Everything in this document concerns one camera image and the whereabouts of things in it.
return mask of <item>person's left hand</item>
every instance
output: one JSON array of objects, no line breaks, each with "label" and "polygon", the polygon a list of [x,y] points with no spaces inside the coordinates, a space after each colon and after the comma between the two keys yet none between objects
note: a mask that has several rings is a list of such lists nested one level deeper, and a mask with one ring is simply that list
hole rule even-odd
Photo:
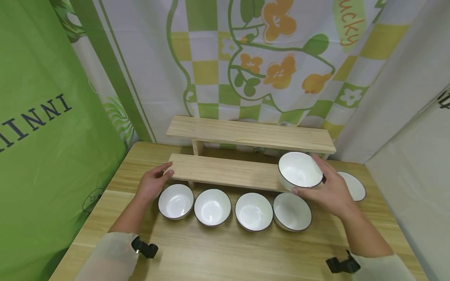
[{"label": "person's left hand", "polygon": [[164,174],[164,171],[170,166],[172,166],[172,162],[167,162],[146,172],[141,178],[135,198],[147,203],[153,201],[161,192],[162,187],[173,176],[173,170]]}]

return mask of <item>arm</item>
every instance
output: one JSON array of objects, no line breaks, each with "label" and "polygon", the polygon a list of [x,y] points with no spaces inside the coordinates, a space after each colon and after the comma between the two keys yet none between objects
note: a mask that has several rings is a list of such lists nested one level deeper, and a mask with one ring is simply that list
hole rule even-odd
[{"label": "arm", "polygon": [[173,176],[173,170],[169,170],[163,175],[170,166],[172,166],[172,162],[151,169],[143,175],[135,197],[108,232],[140,233],[147,207],[159,195],[167,180]]},{"label": "arm", "polygon": [[76,281],[125,281],[133,274],[138,255],[131,247],[131,242],[140,232],[147,207],[172,177],[173,170],[162,175],[170,166],[171,162],[143,175],[135,197],[95,246],[75,278]]},{"label": "arm", "polygon": [[292,193],[312,200],[337,216],[345,229],[352,256],[361,269],[354,280],[415,280],[402,260],[394,254],[380,232],[361,212],[348,191],[345,180],[327,162],[313,155],[326,177],[321,189],[294,188]]}]

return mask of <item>orange flower print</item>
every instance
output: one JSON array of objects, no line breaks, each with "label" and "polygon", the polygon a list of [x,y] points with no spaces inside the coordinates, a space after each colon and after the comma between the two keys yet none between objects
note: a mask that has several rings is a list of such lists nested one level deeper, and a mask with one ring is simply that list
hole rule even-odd
[{"label": "orange flower print", "polygon": [[281,64],[271,63],[267,68],[267,77],[264,84],[272,84],[275,89],[285,89],[291,84],[292,74],[295,69],[294,55],[289,55],[283,59]]},{"label": "orange flower print", "polygon": [[262,10],[262,19],[265,24],[264,42],[272,44],[280,34],[286,36],[294,34],[297,22],[288,16],[293,3],[294,0],[276,0],[264,6]]},{"label": "orange flower print", "polygon": [[305,94],[318,94],[331,76],[331,73],[325,75],[311,74],[303,81],[301,88],[305,90]]},{"label": "orange flower print", "polygon": [[262,58],[251,58],[249,54],[241,54],[241,66],[253,73],[259,73],[259,66],[262,64]]}]

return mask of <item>white ceramic bowl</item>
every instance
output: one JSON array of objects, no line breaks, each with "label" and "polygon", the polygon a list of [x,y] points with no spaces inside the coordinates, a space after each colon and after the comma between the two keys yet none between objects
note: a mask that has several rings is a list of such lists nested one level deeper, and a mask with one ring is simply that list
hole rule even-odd
[{"label": "white ceramic bowl", "polygon": [[194,213],[208,227],[221,225],[230,216],[230,198],[219,189],[207,189],[195,200]]},{"label": "white ceramic bowl", "polygon": [[274,214],[276,224],[287,231],[305,230],[312,222],[308,203],[291,193],[281,193],[275,197]]},{"label": "white ceramic bowl", "polygon": [[164,189],[159,196],[159,212],[168,219],[178,220],[186,217],[194,205],[194,194],[184,184],[173,184]]},{"label": "white ceramic bowl", "polygon": [[315,187],[324,178],[311,156],[302,152],[288,152],[278,161],[279,180],[291,191],[294,187]]},{"label": "white ceramic bowl", "polygon": [[338,172],[347,184],[348,191],[353,198],[353,201],[362,201],[366,197],[364,185],[354,176],[346,172]]},{"label": "white ceramic bowl", "polygon": [[272,205],[258,193],[246,193],[239,197],[234,212],[239,224],[252,232],[268,228],[274,217]]}]

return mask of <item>white sleeve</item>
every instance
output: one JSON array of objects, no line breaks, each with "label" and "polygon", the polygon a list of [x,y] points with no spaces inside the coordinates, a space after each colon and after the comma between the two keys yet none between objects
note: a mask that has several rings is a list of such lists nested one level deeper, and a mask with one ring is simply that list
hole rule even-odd
[{"label": "white sleeve", "polygon": [[131,247],[134,233],[112,232],[102,237],[81,268],[76,281],[126,281],[133,274],[138,254]]},{"label": "white sleeve", "polygon": [[396,254],[381,258],[365,258],[355,254],[351,255],[361,266],[360,270],[352,274],[353,281],[416,280]]}]

